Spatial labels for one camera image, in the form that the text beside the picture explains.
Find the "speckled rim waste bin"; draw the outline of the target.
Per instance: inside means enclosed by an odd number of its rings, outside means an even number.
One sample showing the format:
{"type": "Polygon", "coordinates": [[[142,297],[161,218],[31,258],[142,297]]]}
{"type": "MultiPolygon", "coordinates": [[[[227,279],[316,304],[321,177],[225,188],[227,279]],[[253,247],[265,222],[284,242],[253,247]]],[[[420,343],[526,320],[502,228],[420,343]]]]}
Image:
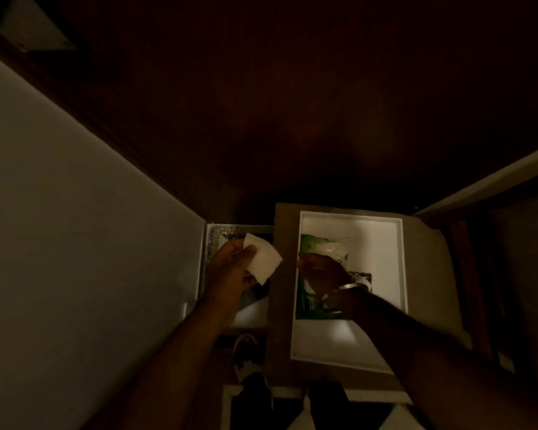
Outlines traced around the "speckled rim waste bin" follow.
{"type": "MultiPolygon", "coordinates": [[[[230,239],[242,239],[248,233],[273,243],[273,225],[207,224],[202,244],[201,273],[198,297],[201,297],[207,284],[207,272],[211,258],[230,239]]],[[[268,318],[268,299],[271,280],[263,285],[255,284],[242,295],[239,311],[228,333],[239,330],[266,331],[268,318]]]]}

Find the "white rectangular tray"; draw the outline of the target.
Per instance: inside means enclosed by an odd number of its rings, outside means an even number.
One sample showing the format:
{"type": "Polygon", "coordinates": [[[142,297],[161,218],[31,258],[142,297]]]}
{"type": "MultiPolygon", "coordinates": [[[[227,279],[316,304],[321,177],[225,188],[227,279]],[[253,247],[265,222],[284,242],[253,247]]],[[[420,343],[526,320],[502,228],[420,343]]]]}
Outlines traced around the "white rectangular tray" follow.
{"type": "MultiPolygon", "coordinates": [[[[298,253],[302,234],[349,238],[348,267],[372,273],[370,293],[408,311],[402,219],[302,211],[298,253]]],[[[349,319],[296,320],[294,309],[290,348],[294,361],[393,374],[367,334],[349,319]]]]}

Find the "person's right hand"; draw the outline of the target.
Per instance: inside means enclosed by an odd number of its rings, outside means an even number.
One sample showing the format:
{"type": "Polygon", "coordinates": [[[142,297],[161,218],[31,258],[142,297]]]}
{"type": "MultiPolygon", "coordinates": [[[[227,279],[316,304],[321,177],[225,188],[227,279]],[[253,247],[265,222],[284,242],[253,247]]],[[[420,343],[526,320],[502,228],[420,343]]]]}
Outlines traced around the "person's right hand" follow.
{"type": "Polygon", "coordinates": [[[320,302],[347,316],[351,315],[351,290],[341,287],[352,284],[352,281],[340,263],[329,256],[300,253],[297,267],[320,302]]]}

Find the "brown small table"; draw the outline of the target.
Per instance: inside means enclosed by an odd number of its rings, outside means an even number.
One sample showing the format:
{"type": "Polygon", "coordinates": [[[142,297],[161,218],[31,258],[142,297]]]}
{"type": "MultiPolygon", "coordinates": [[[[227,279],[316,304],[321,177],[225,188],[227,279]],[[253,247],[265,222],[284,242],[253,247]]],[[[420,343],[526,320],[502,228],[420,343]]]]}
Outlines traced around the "brown small table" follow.
{"type": "Polygon", "coordinates": [[[272,385],[293,387],[321,380],[338,381],[348,390],[404,390],[393,374],[291,359],[302,211],[402,219],[407,313],[460,344],[470,346],[469,334],[462,326],[452,258],[440,231],[431,229],[417,217],[398,213],[280,202],[275,206],[273,244],[283,261],[271,278],[265,352],[265,374],[272,385]]]}

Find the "dark wooden wardrobe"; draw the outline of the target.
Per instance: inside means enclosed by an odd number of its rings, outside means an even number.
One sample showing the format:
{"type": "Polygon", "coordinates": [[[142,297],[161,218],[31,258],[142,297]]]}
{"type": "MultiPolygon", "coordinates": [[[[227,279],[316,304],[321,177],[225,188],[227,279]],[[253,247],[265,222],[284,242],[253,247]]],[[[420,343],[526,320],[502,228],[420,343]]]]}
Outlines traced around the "dark wooden wardrobe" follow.
{"type": "Polygon", "coordinates": [[[538,150],[538,0],[0,0],[0,58],[209,221],[412,214],[538,150]]]}

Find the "person's left hand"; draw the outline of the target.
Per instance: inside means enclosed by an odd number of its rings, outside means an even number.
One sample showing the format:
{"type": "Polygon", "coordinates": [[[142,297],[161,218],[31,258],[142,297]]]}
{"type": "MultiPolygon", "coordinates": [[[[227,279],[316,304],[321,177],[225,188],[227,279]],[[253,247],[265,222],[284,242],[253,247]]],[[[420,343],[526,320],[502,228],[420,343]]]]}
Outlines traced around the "person's left hand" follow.
{"type": "Polygon", "coordinates": [[[248,271],[257,249],[244,246],[244,239],[230,239],[211,258],[200,305],[215,318],[221,329],[235,320],[245,291],[257,283],[248,271]]]}

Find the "white and black shoe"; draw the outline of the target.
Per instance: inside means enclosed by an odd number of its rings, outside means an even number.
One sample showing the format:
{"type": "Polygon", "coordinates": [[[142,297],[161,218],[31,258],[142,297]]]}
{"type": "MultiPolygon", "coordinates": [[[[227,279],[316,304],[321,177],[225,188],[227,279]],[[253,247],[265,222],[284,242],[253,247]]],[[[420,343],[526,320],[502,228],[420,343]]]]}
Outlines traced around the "white and black shoe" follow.
{"type": "Polygon", "coordinates": [[[241,334],[236,339],[232,350],[232,364],[241,385],[248,377],[262,374],[262,348],[251,333],[241,334]]]}

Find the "dark wooden chair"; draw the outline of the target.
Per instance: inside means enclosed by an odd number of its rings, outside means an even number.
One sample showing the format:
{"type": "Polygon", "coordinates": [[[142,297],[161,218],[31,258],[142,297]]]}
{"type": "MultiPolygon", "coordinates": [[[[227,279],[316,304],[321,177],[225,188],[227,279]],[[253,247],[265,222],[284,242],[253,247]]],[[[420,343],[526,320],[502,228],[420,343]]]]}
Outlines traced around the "dark wooden chair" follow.
{"type": "Polygon", "coordinates": [[[476,349],[538,383],[538,176],[425,222],[445,232],[476,349]]]}

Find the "silver bangle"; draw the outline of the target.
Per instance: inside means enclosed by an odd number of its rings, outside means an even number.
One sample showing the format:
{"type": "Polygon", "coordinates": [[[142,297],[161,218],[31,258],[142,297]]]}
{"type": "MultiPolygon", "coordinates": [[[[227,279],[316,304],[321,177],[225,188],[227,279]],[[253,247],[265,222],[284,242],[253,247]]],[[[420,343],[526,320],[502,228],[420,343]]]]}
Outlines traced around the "silver bangle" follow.
{"type": "Polygon", "coordinates": [[[327,302],[329,300],[329,298],[332,295],[337,294],[337,293],[339,293],[341,291],[345,291],[345,290],[348,290],[348,289],[354,289],[354,288],[360,288],[360,289],[364,289],[367,292],[372,292],[372,285],[371,285],[370,282],[365,282],[365,283],[352,282],[352,283],[348,283],[348,284],[343,284],[343,285],[333,289],[329,293],[323,294],[323,296],[321,296],[320,303],[323,305],[323,304],[325,304],[325,302],[327,302]]]}

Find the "person's right forearm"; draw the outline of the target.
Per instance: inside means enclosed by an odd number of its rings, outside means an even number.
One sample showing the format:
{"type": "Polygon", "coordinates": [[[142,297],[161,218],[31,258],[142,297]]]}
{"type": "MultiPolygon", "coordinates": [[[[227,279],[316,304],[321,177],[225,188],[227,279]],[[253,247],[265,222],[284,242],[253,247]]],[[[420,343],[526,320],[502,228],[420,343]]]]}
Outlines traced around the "person's right forearm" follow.
{"type": "Polygon", "coordinates": [[[538,385],[360,288],[329,300],[372,340],[435,430],[538,430],[538,385]]]}

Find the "person's left forearm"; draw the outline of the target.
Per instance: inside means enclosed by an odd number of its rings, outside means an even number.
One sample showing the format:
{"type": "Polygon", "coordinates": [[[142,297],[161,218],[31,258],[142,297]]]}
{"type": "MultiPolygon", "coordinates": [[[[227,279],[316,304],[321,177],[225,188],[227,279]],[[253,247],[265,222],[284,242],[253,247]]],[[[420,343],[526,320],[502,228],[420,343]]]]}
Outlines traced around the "person's left forearm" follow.
{"type": "Polygon", "coordinates": [[[82,430],[183,430],[215,342],[235,314],[227,302],[202,299],[82,430]]]}

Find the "green wet wipes packet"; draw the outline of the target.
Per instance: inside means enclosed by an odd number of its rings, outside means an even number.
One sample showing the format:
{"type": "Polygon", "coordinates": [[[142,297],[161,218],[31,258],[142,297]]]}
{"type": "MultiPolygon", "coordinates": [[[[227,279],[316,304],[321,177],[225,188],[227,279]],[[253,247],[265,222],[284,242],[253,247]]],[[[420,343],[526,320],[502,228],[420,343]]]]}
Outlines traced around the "green wet wipes packet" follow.
{"type": "MultiPolygon", "coordinates": [[[[327,238],[302,234],[299,251],[301,253],[317,253],[329,256],[340,263],[351,276],[351,280],[372,292],[373,275],[365,272],[361,267],[349,268],[351,260],[349,238],[333,241],[327,238]]],[[[316,295],[308,281],[301,275],[297,275],[295,296],[295,319],[296,320],[347,320],[348,318],[338,310],[329,308],[316,295]]]]}

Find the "person's black trousers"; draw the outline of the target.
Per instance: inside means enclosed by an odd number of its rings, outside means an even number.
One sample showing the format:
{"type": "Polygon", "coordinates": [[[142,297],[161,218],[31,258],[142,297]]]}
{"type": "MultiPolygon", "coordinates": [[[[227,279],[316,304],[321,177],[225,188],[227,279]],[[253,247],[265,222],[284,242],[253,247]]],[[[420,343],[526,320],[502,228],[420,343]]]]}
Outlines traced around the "person's black trousers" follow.
{"type": "Polygon", "coordinates": [[[275,400],[261,373],[231,402],[230,430],[380,430],[391,403],[351,402],[340,383],[311,382],[308,397],[275,400]]]}

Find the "white wet wipe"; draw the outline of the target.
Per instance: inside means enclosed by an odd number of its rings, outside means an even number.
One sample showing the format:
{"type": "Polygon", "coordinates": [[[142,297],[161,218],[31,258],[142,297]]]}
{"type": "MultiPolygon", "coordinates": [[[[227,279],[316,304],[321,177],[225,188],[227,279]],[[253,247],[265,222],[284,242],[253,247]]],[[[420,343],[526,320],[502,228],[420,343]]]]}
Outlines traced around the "white wet wipe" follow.
{"type": "Polygon", "coordinates": [[[265,285],[283,261],[282,256],[267,240],[251,233],[245,235],[243,246],[244,248],[253,246],[256,249],[256,253],[246,270],[259,285],[265,285]]]}

